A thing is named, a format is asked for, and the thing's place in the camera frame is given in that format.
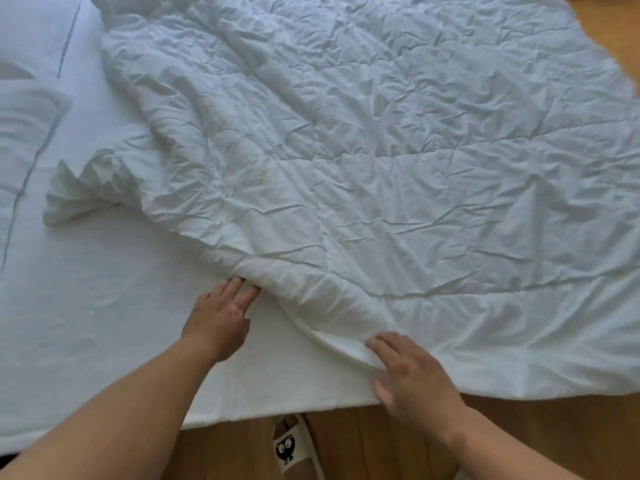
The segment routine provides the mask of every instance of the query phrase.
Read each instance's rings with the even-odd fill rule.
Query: wooden floor
[[[640,84],[640,0],[569,1],[585,31]],[[640,478],[640,395],[466,400],[586,480]],[[456,470],[441,447],[389,419],[380,407],[308,413],[307,420],[327,480],[449,480]],[[270,419],[185,431],[164,478],[281,479],[270,435]]]

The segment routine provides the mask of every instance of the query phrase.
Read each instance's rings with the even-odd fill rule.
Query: wrinkled fabric
[[[46,224],[124,203],[465,392],[639,388],[640,104],[564,1],[92,1],[148,125],[61,161]]]

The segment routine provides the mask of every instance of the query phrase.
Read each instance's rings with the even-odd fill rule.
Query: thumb
[[[382,384],[380,379],[373,379],[373,392],[387,410],[393,407],[394,395]]]

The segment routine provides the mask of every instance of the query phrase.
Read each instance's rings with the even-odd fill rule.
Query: left hand
[[[249,333],[247,309],[260,294],[252,286],[236,298],[244,279],[219,283],[210,293],[201,294],[182,329],[182,339],[202,346],[213,362],[227,360],[243,344]]]

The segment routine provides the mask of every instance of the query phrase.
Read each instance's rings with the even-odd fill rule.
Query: finger
[[[240,298],[236,300],[236,306],[240,308],[242,313],[245,313],[249,309],[249,307],[253,303],[253,300],[258,298],[260,291],[260,288],[254,285],[249,288],[249,290],[240,295]]]
[[[380,379],[373,379],[373,392],[386,409],[391,409],[394,402],[394,395],[382,384]]]
[[[406,335],[400,335],[395,331],[381,331],[376,335],[376,338],[384,341],[389,347],[395,350],[398,355],[411,355],[420,349],[412,339]]]
[[[384,340],[377,336],[368,339],[365,345],[376,354],[387,369],[389,369],[398,359],[398,354]]]
[[[203,293],[196,298],[195,306],[203,306],[207,302],[207,298],[209,297],[209,293]]]
[[[228,299],[229,301],[233,300],[244,285],[244,278],[234,278],[229,281],[227,288],[222,292],[222,298]]]
[[[222,295],[222,293],[224,293],[224,291],[227,289],[229,281],[231,281],[231,280],[224,280],[223,282],[218,283],[217,285],[215,285],[213,287],[213,290],[211,291],[211,293],[209,293],[209,297],[210,298],[217,298],[220,295]]]

